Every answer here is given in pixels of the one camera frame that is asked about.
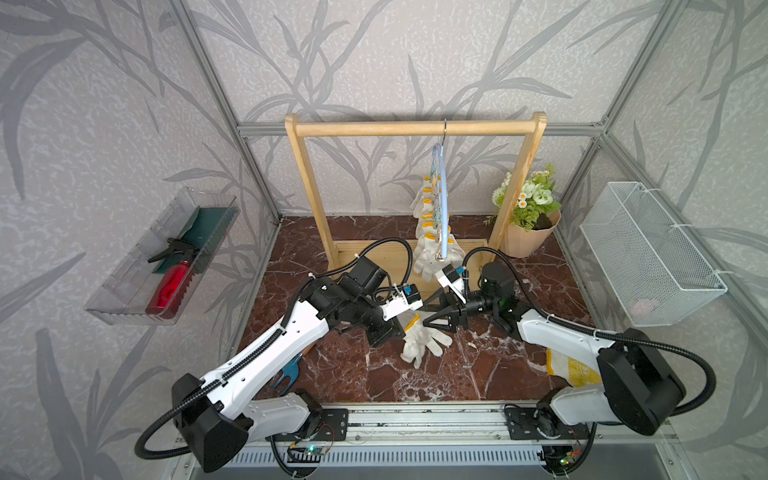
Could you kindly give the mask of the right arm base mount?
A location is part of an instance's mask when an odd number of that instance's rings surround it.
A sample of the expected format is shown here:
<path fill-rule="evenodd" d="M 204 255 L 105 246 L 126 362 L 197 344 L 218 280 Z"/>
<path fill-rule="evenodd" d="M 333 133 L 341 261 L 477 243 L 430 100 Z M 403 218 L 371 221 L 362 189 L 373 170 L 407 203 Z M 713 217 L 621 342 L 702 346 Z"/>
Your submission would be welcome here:
<path fill-rule="evenodd" d="M 590 436 L 588 424 L 566 425 L 547 409 L 505 404 L 502 413 L 511 440 L 576 442 Z"/>

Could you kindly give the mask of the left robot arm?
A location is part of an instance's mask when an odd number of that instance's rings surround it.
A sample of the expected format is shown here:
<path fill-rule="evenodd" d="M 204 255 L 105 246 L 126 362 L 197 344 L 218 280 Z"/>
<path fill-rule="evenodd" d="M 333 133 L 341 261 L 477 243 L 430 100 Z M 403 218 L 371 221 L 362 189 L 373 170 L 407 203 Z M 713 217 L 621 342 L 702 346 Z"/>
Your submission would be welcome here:
<path fill-rule="evenodd" d="M 421 307 L 420 292 L 404 278 L 389 285 L 388 273 L 364 253 L 350 263 L 312 274 L 289 301 L 286 313 L 243 351 L 201 378 L 186 374 L 172 387 L 172 408 L 138 437 L 135 455 L 163 460 L 193 454 L 206 472 L 232 460 L 255 438 L 314 431 L 321 406 L 307 394 L 254 398 L 288 363 L 341 323 L 363 328 L 370 346 L 401 338 L 397 317 Z"/>

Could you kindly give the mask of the white glove with yellow cuff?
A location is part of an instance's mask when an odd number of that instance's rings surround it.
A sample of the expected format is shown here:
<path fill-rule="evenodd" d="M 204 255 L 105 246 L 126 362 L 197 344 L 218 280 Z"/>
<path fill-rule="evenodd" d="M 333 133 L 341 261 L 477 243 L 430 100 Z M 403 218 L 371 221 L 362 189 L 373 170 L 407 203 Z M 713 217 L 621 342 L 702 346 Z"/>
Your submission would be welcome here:
<path fill-rule="evenodd" d="M 432 233 L 426 233 L 418 240 L 413 271 L 425 282 L 431 282 L 435 274 L 448 265 L 459 268 L 466 255 L 452 235 L 447 240 L 447 254 L 443 257 L 440 256 L 441 250 L 441 243 Z"/>

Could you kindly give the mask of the blue wavy clip hanger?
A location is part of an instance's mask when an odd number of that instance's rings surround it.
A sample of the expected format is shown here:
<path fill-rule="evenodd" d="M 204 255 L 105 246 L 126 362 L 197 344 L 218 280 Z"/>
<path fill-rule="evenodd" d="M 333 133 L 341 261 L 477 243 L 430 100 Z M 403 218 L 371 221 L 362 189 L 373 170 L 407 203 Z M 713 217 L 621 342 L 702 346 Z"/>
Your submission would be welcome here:
<path fill-rule="evenodd" d="M 434 194 L 434 220 L 437 231 L 437 250 L 436 259 L 446 260 L 448 258 L 448 240 L 449 240 L 449 214 L 447 205 L 447 174 L 445 161 L 445 142 L 447 137 L 447 122 L 443 123 L 443 134 L 441 140 L 433 145 L 432 162 L 430 167 L 430 177 L 432 180 L 432 190 Z"/>

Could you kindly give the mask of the potted white flower plant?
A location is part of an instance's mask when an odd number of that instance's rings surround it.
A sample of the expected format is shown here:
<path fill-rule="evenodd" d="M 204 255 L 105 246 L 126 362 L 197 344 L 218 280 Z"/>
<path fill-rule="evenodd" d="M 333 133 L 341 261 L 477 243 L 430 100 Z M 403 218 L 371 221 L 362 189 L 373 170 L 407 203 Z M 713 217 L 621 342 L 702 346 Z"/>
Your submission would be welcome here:
<path fill-rule="evenodd" d="M 554 198 L 555 167 L 548 163 L 525 180 L 506 228 L 501 251 L 514 258 L 534 253 L 550 236 L 560 218 L 561 204 Z"/>

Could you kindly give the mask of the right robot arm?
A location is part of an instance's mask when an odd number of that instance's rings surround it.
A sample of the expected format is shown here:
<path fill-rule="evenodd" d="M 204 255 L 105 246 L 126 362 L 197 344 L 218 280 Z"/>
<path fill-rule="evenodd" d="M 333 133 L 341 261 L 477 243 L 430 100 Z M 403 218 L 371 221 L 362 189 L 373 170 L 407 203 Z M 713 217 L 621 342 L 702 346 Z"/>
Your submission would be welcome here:
<path fill-rule="evenodd" d="M 465 265 L 447 265 L 436 278 L 439 308 L 425 326 L 453 333 L 469 318 L 487 315 L 503 332 L 598 373 L 596 384 L 556 389 L 538 402 L 538 415 L 551 428 L 620 424 L 651 436 L 668 418 L 703 406 L 715 393 L 714 369 L 689 350 L 653 341 L 634 328 L 600 330 L 545 311 L 504 254 L 482 267 L 477 289 L 471 289 Z"/>

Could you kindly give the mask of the aluminium front rail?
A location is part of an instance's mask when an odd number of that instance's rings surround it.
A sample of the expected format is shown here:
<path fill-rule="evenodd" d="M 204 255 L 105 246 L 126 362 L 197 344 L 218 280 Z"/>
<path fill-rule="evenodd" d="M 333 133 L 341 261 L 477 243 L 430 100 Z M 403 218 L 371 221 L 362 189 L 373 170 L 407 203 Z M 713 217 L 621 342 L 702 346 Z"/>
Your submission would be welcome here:
<path fill-rule="evenodd" d="M 438 469 L 529 467 L 546 478 L 628 478 L 648 468 L 650 477 L 694 479 L 696 473 L 670 425 L 645 437 L 617 425 L 590 426 L 589 439 L 576 442 L 511 440 L 502 413 L 505 404 L 532 402 L 336 403 L 349 410 L 342 441 L 276 442 L 255 438 L 226 466 L 269 468 L 278 451 L 292 477 L 336 475 L 342 468 L 432 467 Z"/>

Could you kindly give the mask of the red spray bottle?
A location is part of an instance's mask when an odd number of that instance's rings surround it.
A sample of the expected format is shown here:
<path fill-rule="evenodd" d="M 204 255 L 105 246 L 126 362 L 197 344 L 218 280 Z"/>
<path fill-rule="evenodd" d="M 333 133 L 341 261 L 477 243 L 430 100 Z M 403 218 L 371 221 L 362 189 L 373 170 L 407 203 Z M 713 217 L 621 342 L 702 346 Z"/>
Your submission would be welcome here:
<path fill-rule="evenodd" d="M 155 263 L 173 255 L 180 255 L 181 259 L 166 271 L 149 301 L 145 313 L 170 320 L 177 315 L 183 297 L 191 283 L 193 278 L 192 263 L 196 259 L 199 249 L 192 243 L 177 238 L 169 238 L 167 243 L 166 249 L 150 257 L 148 262 Z"/>

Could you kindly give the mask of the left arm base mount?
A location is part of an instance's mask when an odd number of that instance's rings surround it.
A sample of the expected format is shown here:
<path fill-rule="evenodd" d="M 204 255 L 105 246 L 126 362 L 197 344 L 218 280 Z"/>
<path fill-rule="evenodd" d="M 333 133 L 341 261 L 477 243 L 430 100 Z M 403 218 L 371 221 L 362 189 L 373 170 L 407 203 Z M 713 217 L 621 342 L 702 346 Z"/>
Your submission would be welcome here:
<path fill-rule="evenodd" d="M 342 441 L 349 427 L 349 410 L 324 408 L 314 411 L 301 428 L 293 433 L 297 440 Z"/>

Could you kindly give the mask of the clear plastic wall tray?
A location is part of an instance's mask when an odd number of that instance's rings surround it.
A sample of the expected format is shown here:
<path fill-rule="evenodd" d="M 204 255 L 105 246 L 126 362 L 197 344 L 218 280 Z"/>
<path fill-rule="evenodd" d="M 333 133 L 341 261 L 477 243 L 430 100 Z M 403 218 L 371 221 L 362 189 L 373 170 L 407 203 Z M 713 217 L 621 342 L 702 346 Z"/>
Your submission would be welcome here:
<path fill-rule="evenodd" d="M 165 250 L 169 238 L 180 237 L 185 225 L 200 207 L 224 207 L 227 213 L 192 263 L 193 278 L 177 315 L 170 320 L 148 315 L 145 309 L 165 274 L 155 273 L 160 262 L 149 263 L 148 259 Z M 109 325 L 175 324 L 239 213 L 237 197 L 233 194 L 182 188 L 91 296 L 85 311 Z"/>

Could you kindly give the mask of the green cloth in tray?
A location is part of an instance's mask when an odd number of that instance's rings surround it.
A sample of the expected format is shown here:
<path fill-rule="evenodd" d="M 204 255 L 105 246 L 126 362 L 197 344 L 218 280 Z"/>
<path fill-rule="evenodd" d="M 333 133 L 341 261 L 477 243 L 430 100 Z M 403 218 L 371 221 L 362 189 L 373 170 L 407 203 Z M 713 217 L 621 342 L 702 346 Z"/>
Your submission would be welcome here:
<path fill-rule="evenodd" d="M 149 259 L 149 263 L 160 262 L 154 272 L 164 274 L 172 266 L 181 262 L 184 254 L 189 250 L 189 247 L 182 247 L 181 243 L 193 245 L 196 250 L 201 250 L 226 213 L 227 208 L 224 207 L 198 208 L 185 225 L 180 237 L 170 239 L 169 246 L 163 252 Z"/>

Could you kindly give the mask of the yellow rubber-coated glove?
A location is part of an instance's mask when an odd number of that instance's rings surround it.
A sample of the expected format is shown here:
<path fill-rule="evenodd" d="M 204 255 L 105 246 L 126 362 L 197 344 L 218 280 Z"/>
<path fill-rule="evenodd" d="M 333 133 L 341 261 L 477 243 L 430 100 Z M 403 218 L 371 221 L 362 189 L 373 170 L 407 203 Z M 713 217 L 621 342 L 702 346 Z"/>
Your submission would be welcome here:
<path fill-rule="evenodd" d="M 552 349 L 547 349 L 546 354 L 546 370 L 550 376 L 561 377 L 572 387 L 602 383 L 599 373 L 583 363 Z"/>

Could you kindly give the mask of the white glove hung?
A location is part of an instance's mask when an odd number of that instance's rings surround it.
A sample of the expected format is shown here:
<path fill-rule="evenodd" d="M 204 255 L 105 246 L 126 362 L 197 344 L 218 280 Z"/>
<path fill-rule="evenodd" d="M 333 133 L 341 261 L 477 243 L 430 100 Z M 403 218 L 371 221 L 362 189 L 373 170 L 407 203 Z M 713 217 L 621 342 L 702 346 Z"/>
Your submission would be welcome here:
<path fill-rule="evenodd" d="M 416 369 L 421 366 L 427 351 L 435 357 L 441 357 L 443 348 L 453 344 L 451 336 L 440 330 L 425 327 L 419 311 L 404 327 L 404 332 L 404 346 L 400 358 Z"/>
<path fill-rule="evenodd" d="M 427 200 L 428 202 L 431 202 L 432 198 L 432 179 L 430 176 L 425 176 L 423 178 L 422 188 L 411 203 L 412 216 L 414 218 L 419 218 L 423 212 L 424 201 Z"/>

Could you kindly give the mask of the blue hand rake tool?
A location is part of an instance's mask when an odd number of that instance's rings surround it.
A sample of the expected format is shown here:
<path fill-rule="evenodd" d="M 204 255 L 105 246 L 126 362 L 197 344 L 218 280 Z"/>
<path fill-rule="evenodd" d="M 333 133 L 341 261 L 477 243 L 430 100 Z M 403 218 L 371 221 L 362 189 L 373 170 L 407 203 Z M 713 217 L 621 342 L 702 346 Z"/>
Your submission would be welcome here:
<path fill-rule="evenodd" d="M 300 361 L 302 359 L 303 355 L 301 353 L 297 354 L 293 359 L 291 359 L 282 369 L 279 375 L 279 378 L 277 381 L 272 385 L 272 389 L 276 390 L 281 385 L 284 386 L 284 389 L 280 393 L 281 396 L 286 395 L 290 388 L 294 385 L 296 380 L 298 379 L 298 376 L 300 374 Z"/>

